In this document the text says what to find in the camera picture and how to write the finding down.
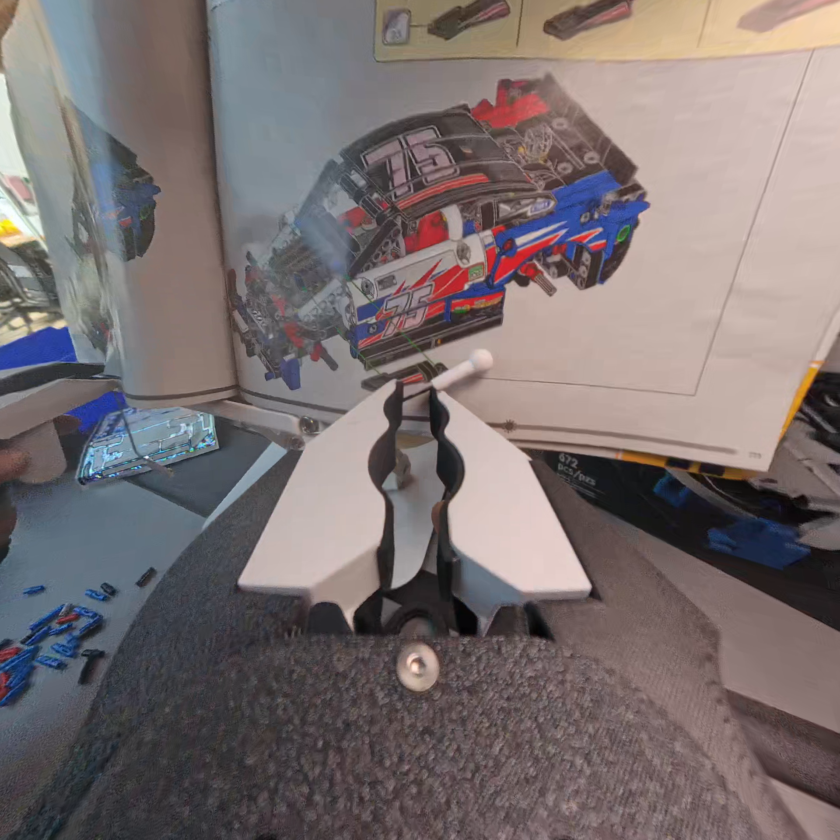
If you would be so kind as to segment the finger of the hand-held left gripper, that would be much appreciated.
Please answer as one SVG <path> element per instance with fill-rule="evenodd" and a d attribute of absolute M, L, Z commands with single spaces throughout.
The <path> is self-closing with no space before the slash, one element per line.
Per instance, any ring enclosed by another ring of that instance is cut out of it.
<path fill-rule="evenodd" d="M 1 372 L 1 439 L 47 424 L 105 393 L 121 390 L 103 364 L 37 364 Z"/>

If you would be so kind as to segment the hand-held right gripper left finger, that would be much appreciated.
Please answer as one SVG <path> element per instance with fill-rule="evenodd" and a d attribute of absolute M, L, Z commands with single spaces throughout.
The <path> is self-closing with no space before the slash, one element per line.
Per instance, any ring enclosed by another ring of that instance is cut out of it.
<path fill-rule="evenodd" d="M 331 604 L 354 627 L 357 610 L 392 587 L 394 511 L 383 485 L 402 421 L 403 384 L 389 381 L 306 444 L 239 590 Z"/>

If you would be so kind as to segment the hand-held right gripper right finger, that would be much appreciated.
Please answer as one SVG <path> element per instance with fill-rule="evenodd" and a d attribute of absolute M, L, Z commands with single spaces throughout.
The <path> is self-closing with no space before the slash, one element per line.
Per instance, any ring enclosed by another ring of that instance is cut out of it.
<path fill-rule="evenodd" d="M 581 602 L 593 584 L 530 457 L 436 388 L 428 397 L 443 494 L 435 573 L 440 598 L 480 622 L 500 609 Z"/>

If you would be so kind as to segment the white brick pin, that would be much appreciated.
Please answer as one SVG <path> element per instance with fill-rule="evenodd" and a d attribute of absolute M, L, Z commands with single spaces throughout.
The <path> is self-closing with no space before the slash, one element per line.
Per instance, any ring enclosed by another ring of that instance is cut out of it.
<path fill-rule="evenodd" d="M 493 364 L 494 358 L 488 350 L 474 350 L 466 360 L 435 376 L 429 386 L 438 392 L 445 392 L 458 383 L 487 373 Z"/>

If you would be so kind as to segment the black brick set box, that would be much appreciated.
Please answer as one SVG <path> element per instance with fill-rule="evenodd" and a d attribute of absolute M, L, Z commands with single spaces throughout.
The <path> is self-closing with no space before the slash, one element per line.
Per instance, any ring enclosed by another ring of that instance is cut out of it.
<path fill-rule="evenodd" d="M 591 504 L 839 629 L 837 361 L 817 373 L 765 474 L 533 456 Z"/>

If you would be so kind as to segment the holographic sticker sheet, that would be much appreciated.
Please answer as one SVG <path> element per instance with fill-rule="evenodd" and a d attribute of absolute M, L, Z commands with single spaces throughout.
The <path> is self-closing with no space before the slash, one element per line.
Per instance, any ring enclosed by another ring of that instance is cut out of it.
<path fill-rule="evenodd" d="M 219 450 L 215 419 L 191 408 L 120 408 L 92 429 L 76 471 L 81 486 L 150 471 Z"/>

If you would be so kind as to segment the pile of blue brick pins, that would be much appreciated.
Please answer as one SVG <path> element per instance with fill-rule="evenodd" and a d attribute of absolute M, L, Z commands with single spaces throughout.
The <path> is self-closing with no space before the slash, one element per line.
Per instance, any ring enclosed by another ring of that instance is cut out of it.
<path fill-rule="evenodd" d="M 81 602 L 62 602 L 50 607 L 27 625 L 19 638 L 4 637 L 1 646 L 1 708 L 18 704 L 34 686 L 43 670 L 66 673 L 77 669 L 85 648 L 99 648 L 95 637 L 106 617 L 89 602 L 106 603 L 110 597 L 98 589 L 86 589 Z"/>

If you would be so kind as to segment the brick set instruction booklet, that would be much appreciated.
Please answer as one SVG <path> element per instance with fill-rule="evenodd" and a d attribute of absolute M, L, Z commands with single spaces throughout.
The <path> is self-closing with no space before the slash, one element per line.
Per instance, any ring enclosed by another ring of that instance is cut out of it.
<path fill-rule="evenodd" d="M 521 448 L 769 473 L 838 337 L 838 2 L 2 2 L 102 384 L 313 438 L 435 376 Z"/>

